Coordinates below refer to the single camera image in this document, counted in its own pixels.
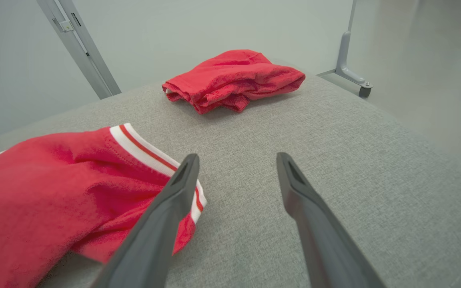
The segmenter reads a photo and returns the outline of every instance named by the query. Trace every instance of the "gray fabric surface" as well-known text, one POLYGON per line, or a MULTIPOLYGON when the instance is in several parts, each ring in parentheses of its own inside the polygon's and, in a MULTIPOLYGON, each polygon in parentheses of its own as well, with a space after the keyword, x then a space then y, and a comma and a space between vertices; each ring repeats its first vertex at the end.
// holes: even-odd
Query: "gray fabric surface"
MULTIPOLYGON (((386 285, 461 288, 461 168, 393 118, 309 76, 293 93, 241 114, 198 115, 144 87, 0 136, 0 151, 33 136, 130 122, 181 161, 201 159, 208 200, 174 257, 168 287, 305 287, 295 222, 282 206, 276 153, 289 153, 386 285)), ((41 287, 88 287, 100 264, 69 253, 41 287)))

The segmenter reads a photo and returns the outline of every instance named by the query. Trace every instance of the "crumpled red fabric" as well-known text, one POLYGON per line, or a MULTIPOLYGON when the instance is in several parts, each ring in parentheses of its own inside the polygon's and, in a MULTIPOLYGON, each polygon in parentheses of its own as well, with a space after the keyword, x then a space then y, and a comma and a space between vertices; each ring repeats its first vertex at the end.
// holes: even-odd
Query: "crumpled red fabric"
POLYGON ((199 114, 218 106, 241 112, 250 100, 292 92, 303 80, 304 73, 272 64, 261 53, 232 50, 168 80, 163 91, 172 102, 188 101, 199 114))

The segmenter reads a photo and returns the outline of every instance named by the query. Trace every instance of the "metal frame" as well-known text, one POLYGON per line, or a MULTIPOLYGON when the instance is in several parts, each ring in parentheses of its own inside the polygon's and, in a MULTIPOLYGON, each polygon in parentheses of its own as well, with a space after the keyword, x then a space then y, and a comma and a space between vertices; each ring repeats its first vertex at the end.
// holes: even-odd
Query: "metal frame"
POLYGON ((366 82, 364 77, 354 73, 348 68, 348 49, 350 47, 350 38, 351 38, 351 25, 353 23, 353 15, 355 14, 355 6, 357 5, 357 0, 353 0, 351 6, 351 16, 350 22, 348 23, 348 30, 344 32, 341 38, 341 46, 339 47, 339 56, 337 58, 337 68, 335 73, 345 79, 352 81, 366 89, 373 88, 373 85, 369 82, 366 82))
POLYGON ((72 0, 37 0, 56 34, 100 99, 120 94, 120 88, 97 50, 72 0), (69 20, 71 31, 60 23, 69 20))

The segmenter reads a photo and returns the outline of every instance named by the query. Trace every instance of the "red garment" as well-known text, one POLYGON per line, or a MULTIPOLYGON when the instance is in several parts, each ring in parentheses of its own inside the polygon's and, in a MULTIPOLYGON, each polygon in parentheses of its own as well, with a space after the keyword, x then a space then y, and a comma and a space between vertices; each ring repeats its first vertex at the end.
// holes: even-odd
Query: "red garment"
POLYGON ((199 114, 218 106, 241 112, 250 100, 292 92, 303 80, 304 73, 274 65, 261 53, 232 50, 168 80, 163 91, 170 101, 188 101, 199 114))
MULTIPOLYGON (((130 124, 58 133, 0 153, 0 287, 32 287, 69 250, 107 262, 179 163, 130 124)), ((197 181, 174 253, 206 200, 197 181)))

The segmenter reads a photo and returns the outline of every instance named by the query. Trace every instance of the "gray metal bracket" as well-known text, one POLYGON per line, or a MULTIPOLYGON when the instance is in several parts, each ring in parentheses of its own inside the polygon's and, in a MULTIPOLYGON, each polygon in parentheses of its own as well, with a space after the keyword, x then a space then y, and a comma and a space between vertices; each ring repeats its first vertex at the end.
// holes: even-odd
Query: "gray metal bracket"
POLYGON ((353 15, 355 14, 355 5, 357 0, 353 0, 353 5, 351 6, 351 16, 350 22, 348 24, 348 31, 344 32, 341 38, 341 46, 339 47, 339 56, 337 58, 337 67, 335 68, 335 73, 344 79, 350 80, 353 83, 356 83, 366 89, 373 88, 373 85, 364 79, 364 77, 354 73, 348 68, 348 49, 350 47, 350 38, 351 38, 351 24, 353 23, 353 15))

